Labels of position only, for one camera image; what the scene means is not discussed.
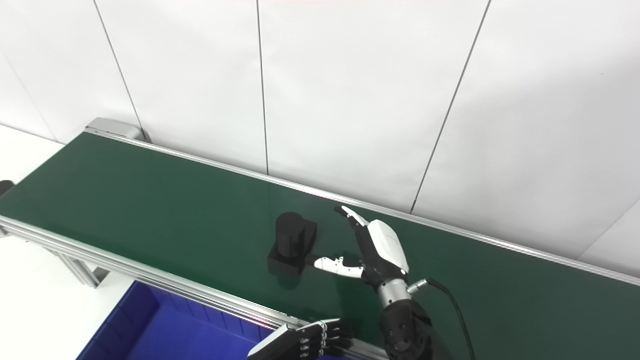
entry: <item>white floor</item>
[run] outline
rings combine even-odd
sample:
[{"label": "white floor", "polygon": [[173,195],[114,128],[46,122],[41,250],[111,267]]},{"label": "white floor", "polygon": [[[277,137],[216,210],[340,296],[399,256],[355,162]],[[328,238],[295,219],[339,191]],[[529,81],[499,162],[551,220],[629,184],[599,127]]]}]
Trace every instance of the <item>white floor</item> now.
[{"label": "white floor", "polygon": [[[62,145],[0,126],[0,180],[19,182]],[[92,289],[38,245],[0,238],[0,359],[75,359],[132,279]]]}]

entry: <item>black cylinder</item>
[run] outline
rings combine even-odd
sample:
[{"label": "black cylinder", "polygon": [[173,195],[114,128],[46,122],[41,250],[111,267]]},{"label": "black cylinder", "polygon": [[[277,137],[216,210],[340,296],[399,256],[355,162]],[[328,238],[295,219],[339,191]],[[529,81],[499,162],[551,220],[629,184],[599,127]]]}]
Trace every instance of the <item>black cylinder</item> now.
[{"label": "black cylinder", "polygon": [[278,253],[285,258],[299,256],[305,241],[305,219],[298,213],[282,213],[276,219]]}]

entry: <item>metal leg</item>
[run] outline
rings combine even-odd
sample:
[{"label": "metal leg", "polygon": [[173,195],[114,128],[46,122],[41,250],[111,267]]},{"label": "metal leg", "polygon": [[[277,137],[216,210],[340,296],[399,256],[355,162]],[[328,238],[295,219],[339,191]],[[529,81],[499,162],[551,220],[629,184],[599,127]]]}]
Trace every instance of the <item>metal leg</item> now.
[{"label": "metal leg", "polygon": [[51,249],[47,250],[49,250],[49,252],[51,252],[55,256],[58,256],[60,260],[62,260],[62,263],[65,264],[67,268],[75,275],[78,281],[80,281],[84,285],[91,286],[92,288],[97,288],[102,280],[104,280],[105,276],[107,276],[107,274],[109,273],[107,270],[99,267],[94,271],[91,271],[82,260],[74,259],[68,255]]}]

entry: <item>panel seam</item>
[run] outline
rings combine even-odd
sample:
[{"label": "panel seam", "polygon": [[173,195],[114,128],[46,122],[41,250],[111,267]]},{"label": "panel seam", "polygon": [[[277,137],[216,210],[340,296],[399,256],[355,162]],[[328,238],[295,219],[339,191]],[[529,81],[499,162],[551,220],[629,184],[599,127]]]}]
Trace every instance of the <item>panel seam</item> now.
[{"label": "panel seam", "polygon": [[264,126],[264,161],[269,175],[269,150],[267,146],[267,115],[264,105],[264,71],[262,69],[262,34],[260,33],[260,0],[255,0],[256,18],[258,20],[258,54],[260,58],[260,89],[262,90],[262,124]]},{"label": "panel seam", "polygon": [[484,24],[484,18],[486,17],[487,12],[489,11],[489,6],[491,5],[491,1],[487,1],[486,7],[484,8],[484,13],[482,15],[482,19],[480,20],[480,25],[478,25],[478,30],[476,31],[476,35],[474,37],[474,41],[471,43],[471,48],[469,49],[469,54],[467,55],[467,59],[465,60],[465,64],[462,67],[462,72],[460,73],[460,78],[458,79],[458,84],[456,85],[456,89],[453,91],[453,96],[451,97],[451,102],[449,103],[449,107],[447,108],[447,113],[444,115],[444,120],[442,121],[442,125],[440,126],[440,131],[438,132],[438,136],[436,137],[436,142],[433,144],[433,148],[431,150],[431,154],[429,155],[429,160],[427,161],[427,166],[424,169],[424,173],[422,175],[422,180],[420,180],[420,185],[418,185],[418,191],[415,194],[415,198],[413,199],[413,204],[411,205],[411,209],[409,210],[409,214],[413,213],[413,209],[415,208],[415,203],[418,201],[418,196],[420,195],[420,191],[422,190],[422,185],[424,184],[424,179],[427,177],[427,171],[429,170],[429,166],[431,165],[431,160],[433,160],[433,155],[436,152],[436,148],[438,147],[438,143],[440,142],[440,137],[442,136],[442,131],[444,130],[444,126],[447,123],[447,119],[449,118],[449,113],[451,112],[451,108],[453,106],[453,102],[456,100],[456,95],[458,94],[458,89],[460,89],[460,84],[462,83],[462,78],[465,75],[465,71],[467,70],[467,65],[469,64],[469,59],[471,59],[471,54],[474,52],[474,47],[476,46],[476,42],[478,40],[478,36],[480,35],[480,31],[482,30],[482,25]]},{"label": "panel seam", "polygon": [[11,63],[11,61],[9,61],[9,58],[6,57],[6,55],[4,54],[4,51],[2,51],[2,49],[0,49],[0,55],[2,55],[2,57],[4,58],[6,63],[11,68],[11,71],[13,72],[13,75],[15,76],[15,78],[18,79],[18,82],[20,83],[20,86],[22,87],[24,92],[27,94],[27,97],[29,97],[29,101],[31,101],[31,105],[33,105],[33,107],[38,112],[38,115],[40,116],[40,120],[42,120],[42,122],[44,123],[44,126],[47,128],[47,130],[49,130],[49,133],[51,134],[51,137],[53,137],[53,140],[55,142],[57,142],[57,143],[61,143],[58,140],[58,138],[56,137],[56,134],[53,133],[53,130],[51,129],[51,126],[49,125],[47,120],[44,118],[44,115],[42,115],[42,111],[40,111],[40,108],[38,107],[36,102],[33,100],[33,97],[31,96],[31,93],[29,92],[27,87],[24,85],[24,82],[22,82],[22,78],[20,78],[20,76],[18,75],[18,72],[15,70],[15,67],[13,67],[13,64]]},{"label": "panel seam", "polygon": [[122,74],[122,68],[120,67],[120,62],[118,61],[118,57],[116,56],[116,51],[113,49],[113,44],[111,43],[111,38],[109,37],[109,33],[107,32],[107,27],[104,24],[104,20],[102,19],[100,8],[98,8],[98,3],[96,2],[96,0],[92,0],[92,1],[93,1],[93,5],[95,6],[95,11],[98,13],[98,18],[100,19],[100,24],[102,25],[104,36],[107,38],[107,43],[109,44],[109,48],[111,49],[111,54],[113,54],[113,59],[116,61],[116,66],[118,67],[118,73],[120,73],[120,78],[122,79],[122,83],[124,84],[125,91],[127,92],[127,96],[129,97],[129,102],[131,103],[131,107],[133,108],[133,113],[136,115],[136,120],[138,121],[138,125],[140,125],[140,132],[142,132],[142,136],[144,137],[144,139],[148,141],[147,134],[145,133],[145,130],[142,126],[142,121],[140,121],[140,116],[138,116],[136,105],[133,103],[133,98],[131,97],[129,86],[127,85],[127,81],[124,79],[124,74]]},{"label": "panel seam", "polygon": [[580,255],[578,255],[576,259],[580,259],[584,254],[586,254],[586,253],[587,253],[587,251],[589,251],[589,249],[590,249],[591,247],[593,247],[593,246],[598,242],[598,240],[600,240],[600,239],[604,236],[604,234],[606,234],[609,230],[611,230],[611,228],[612,228],[612,227],[614,227],[614,225],[616,225],[616,224],[620,221],[620,219],[622,219],[622,218],[623,218],[623,217],[624,217],[624,216],[625,216],[629,211],[631,211],[631,209],[633,209],[633,207],[634,207],[634,206],[636,206],[636,205],[638,205],[638,204],[640,204],[640,198],[638,198],[636,201],[634,201],[634,202],[631,204],[631,206],[629,206],[629,207],[627,208],[627,210],[625,210],[625,211],[622,213],[622,215],[620,215],[618,218],[616,218],[616,219],[615,219],[615,221],[614,221],[613,223],[611,223],[611,225],[609,225],[609,226],[607,227],[607,229],[605,229],[605,231],[603,231],[603,232],[602,232],[602,234],[600,234],[600,236],[598,236],[598,237],[597,237],[595,240],[593,240],[589,245],[587,245],[587,247],[584,249],[584,251],[583,251],[583,252],[581,252],[581,253],[580,253]]}]

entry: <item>black block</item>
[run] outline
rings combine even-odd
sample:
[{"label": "black block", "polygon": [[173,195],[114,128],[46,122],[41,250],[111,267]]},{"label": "black block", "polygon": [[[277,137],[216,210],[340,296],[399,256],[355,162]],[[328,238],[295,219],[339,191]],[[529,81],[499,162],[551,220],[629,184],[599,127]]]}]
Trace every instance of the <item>black block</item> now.
[{"label": "black block", "polygon": [[282,213],[276,219],[276,241],[267,264],[271,271],[298,275],[316,240],[317,223],[297,213]]}]

